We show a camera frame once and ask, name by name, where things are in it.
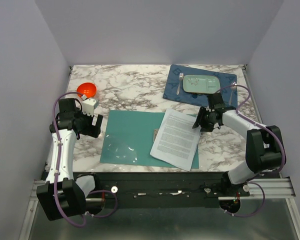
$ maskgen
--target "green plate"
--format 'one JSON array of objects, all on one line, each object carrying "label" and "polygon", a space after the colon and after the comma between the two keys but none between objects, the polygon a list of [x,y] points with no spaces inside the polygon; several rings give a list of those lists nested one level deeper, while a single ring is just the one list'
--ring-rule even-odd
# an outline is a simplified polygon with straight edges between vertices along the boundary
[{"label": "green plate", "polygon": [[194,94],[214,94],[220,89],[220,81],[216,76],[185,75],[183,90]]}]

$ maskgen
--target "marble tabletop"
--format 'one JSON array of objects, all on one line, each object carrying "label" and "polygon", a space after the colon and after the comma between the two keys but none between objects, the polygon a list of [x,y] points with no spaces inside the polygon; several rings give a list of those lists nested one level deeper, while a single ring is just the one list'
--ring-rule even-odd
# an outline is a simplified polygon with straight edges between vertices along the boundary
[{"label": "marble tabletop", "polygon": [[[188,67],[237,75],[237,82],[247,85],[239,65],[188,65]],[[199,107],[163,99],[170,65],[75,65],[67,92],[85,82],[97,86],[99,106],[95,115],[103,115],[99,138],[81,135],[73,152],[74,172],[182,172],[179,168],[100,163],[104,135],[110,110],[165,112],[172,108],[182,113],[197,114]],[[238,102],[248,95],[238,89]],[[250,100],[241,112],[257,120]],[[246,141],[234,130],[222,126],[203,133],[198,144],[199,169],[192,172],[223,172],[245,160]]]}]

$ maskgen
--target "gray floor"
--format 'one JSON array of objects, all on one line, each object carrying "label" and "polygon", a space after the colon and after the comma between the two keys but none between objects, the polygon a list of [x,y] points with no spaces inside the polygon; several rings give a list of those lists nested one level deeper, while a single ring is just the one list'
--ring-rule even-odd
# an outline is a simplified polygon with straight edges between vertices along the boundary
[{"label": "gray floor", "polygon": [[[245,200],[240,213],[255,210],[260,200]],[[284,199],[267,200],[250,218],[231,217],[221,209],[119,209],[105,219],[87,218],[78,229],[65,220],[48,221],[41,206],[32,226],[31,240],[296,240]]]}]

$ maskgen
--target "fork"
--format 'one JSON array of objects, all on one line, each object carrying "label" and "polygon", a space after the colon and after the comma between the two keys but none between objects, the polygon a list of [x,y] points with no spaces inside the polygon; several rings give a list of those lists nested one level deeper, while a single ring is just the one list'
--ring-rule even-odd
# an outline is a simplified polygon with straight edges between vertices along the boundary
[{"label": "fork", "polygon": [[176,94],[179,95],[180,93],[180,85],[181,85],[181,81],[184,79],[184,74],[181,72],[179,74],[179,85],[178,85],[178,89],[176,90]]}]

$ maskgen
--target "white paper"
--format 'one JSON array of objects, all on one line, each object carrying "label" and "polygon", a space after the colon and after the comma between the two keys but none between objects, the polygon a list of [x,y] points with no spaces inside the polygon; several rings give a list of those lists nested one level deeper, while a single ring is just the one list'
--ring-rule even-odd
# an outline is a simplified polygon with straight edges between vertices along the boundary
[{"label": "white paper", "polygon": [[150,155],[190,171],[201,134],[200,127],[192,129],[195,121],[194,116],[167,109]]}]

